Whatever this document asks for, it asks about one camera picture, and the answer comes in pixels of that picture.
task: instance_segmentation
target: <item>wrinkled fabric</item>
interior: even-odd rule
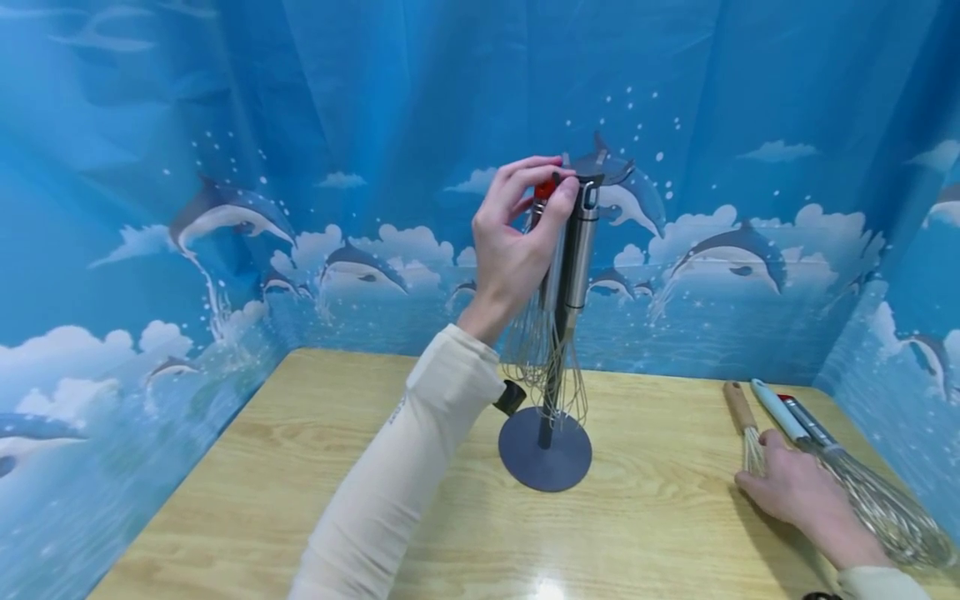
[[[291,348],[420,354],[532,153],[635,169],[584,367],[816,383],[960,535],[958,11],[3,0],[0,591],[90,589]]]

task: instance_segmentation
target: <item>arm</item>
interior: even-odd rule
[[[387,597],[454,451],[503,392],[497,362],[493,350],[455,325],[437,334],[317,523],[291,600]]]
[[[855,516],[844,522],[814,523],[804,532],[839,571],[837,583],[844,598],[929,600],[912,577],[894,566]]]
[[[929,600],[900,572],[853,512],[833,476],[809,454],[786,447],[780,433],[760,436],[765,477],[736,474],[736,484],[770,516],[800,529],[836,567],[845,600]]]
[[[380,600],[457,446],[503,393],[490,346],[540,285],[577,181],[559,156],[501,167],[473,218],[477,291],[458,324],[427,347],[394,413],[333,495],[310,536],[289,600]],[[510,223],[529,206],[524,190],[564,181],[533,231]]]

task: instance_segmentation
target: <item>light blue whisk handle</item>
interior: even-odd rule
[[[780,428],[783,429],[790,440],[796,442],[800,438],[809,437],[804,426],[790,414],[790,410],[783,404],[780,397],[767,387],[767,384],[759,379],[751,379],[750,389],[754,391],[756,399],[760,401],[760,404],[763,404],[763,408],[767,409],[767,412],[780,425]]]

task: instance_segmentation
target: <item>wooden whisk handle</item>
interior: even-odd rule
[[[727,406],[733,414],[733,420],[740,431],[747,427],[756,428],[754,413],[750,410],[750,404],[747,403],[747,397],[743,395],[743,387],[739,381],[728,381],[723,384],[723,395],[727,399]]]

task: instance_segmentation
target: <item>left hand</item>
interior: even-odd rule
[[[574,171],[560,168],[561,163],[559,156],[531,156],[500,167],[473,217],[477,291],[457,325],[488,346],[540,286],[560,230],[573,211],[579,182]],[[511,222],[533,202],[522,198],[524,190],[548,181],[554,173],[563,181],[547,201],[540,222],[527,234],[517,231]]]

